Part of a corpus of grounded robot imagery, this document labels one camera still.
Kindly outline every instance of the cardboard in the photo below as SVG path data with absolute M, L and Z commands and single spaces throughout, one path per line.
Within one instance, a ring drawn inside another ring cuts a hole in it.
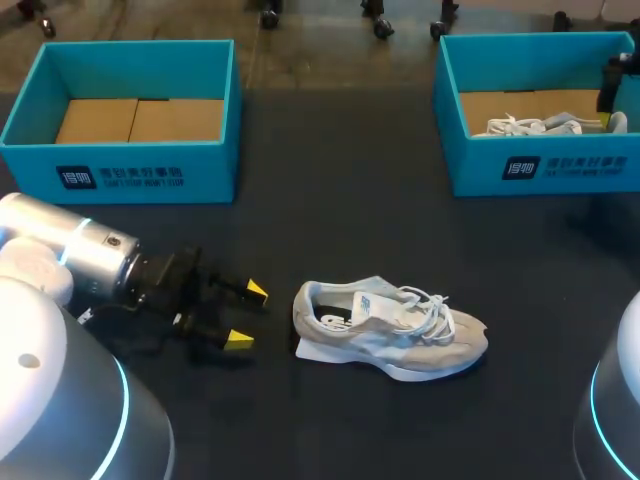
M 493 118 L 512 115 L 517 120 L 544 120 L 562 112 L 569 112 L 585 120 L 597 120 L 598 90 L 538 90 L 535 92 L 468 92 L 460 100 L 467 119 L 469 133 L 487 131 Z
M 140 100 L 129 142 L 216 141 L 223 100 Z
M 71 100 L 56 143 L 127 142 L 138 100 Z

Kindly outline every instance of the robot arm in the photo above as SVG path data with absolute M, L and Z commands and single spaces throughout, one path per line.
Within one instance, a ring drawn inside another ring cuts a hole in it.
M 248 348 L 253 339 L 222 325 L 221 303 L 231 295 L 261 309 L 267 299 L 252 280 L 204 267 L 200 248 L 147 254 L 135 237 L 20 193 L 0 200 L 0 247 L 0 275 L 35 286 L 60 306 L 74 289 L 87 292 L 106 306 L 160 315 L 180 337 L 223 350 Z

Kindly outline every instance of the box wall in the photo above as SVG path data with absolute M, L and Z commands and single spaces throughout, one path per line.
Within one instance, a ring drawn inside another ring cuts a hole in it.
M 79 42 L 46 48 L 73 98 L 222 99 L 233 42 Z
M 528 195 L 640 190 L 640 157 L 630 154 L 638 143 L 637 138 L 619 136 L 619 141 L 611 143 L 602 142 L 601 137 L 470 140 L 468 160 L 459 171 L 455 194 Z M 538 158 L 535 176 L 532 179 L 503 180 L 509 159 L 518 157 L 522 160 L 516 161 L 522 162 L 527 162 L 529 157 Z M 625 159 L 622 171 L 611 174 L 618 168 L 619 158 Z M 578 159 L 584 159 L 582 166 Z
M 445 41 L 460 92 L 599 89 L 603 60 L 633 52 L 623 33 L 452 35 Z
M 458 170 L 466 155 L 466 122 L 460 114 L 455 79 L 447 59 L 447 42 L 443 38 L 438 50 L 436 78 L 433 89 L 433 106 L 444 150 L 449 177 L 456 182 Z
M 229 203 L 233 200 L 233 177 L 226 152 L 215 144 L 26 146 L 14 147 L 3 155 L 7 162 L 12 162 L 12 173 L 20 190 L 50 203 Z M 80 166 L 84 167 L 83 171 L 88 168 L 95 188 L 66 189 L 56 166 Z M 181 176 L 169 175 L 172 168 L 179 168 Z M 114 169 L 124 169 L 125 176 L 118 178 Z M 129 169 L 138 171 L 135 179 L 128 174 Z M 142 175 L 143 169 L 152 169 L 149 178 Z M 162 177 L 157 174 L 158 169 L 165 170 Z
M 67 89 L 43 46 L 13 105 L 0 144 L 54 143 L 68 104 Z

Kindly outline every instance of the black table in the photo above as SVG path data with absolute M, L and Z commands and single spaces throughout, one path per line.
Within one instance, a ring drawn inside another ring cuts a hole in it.
M 248 93 L 233 206 L 74 208 L 151 249 L 201 244 L 271 294 L 268 315 L 242 319 L 254 367 L 194 369 L 179 344 L 129 362 L 173 422 L 178 479 L 578 478 L 573 416 L 639 290 L 637 263 L 620 259 L 637 253 L 615 228 L 594 242 L 571 227 L 587 196 L 452 198 L 430 95 Z M 607 199 L 634 222 L 638 196 Z M 486 361 L 399 384 L 292 358 L 299 286 L 374 274 L 484 321 Z

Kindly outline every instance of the sneaker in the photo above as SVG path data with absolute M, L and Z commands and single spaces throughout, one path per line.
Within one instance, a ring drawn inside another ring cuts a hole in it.
M 445 300 L 380 277 L 344 285 L 307 282 L 293 303 L 296 356 L 369 363 L 402 382 L 458 373 L 487 349 L 486 327 Z

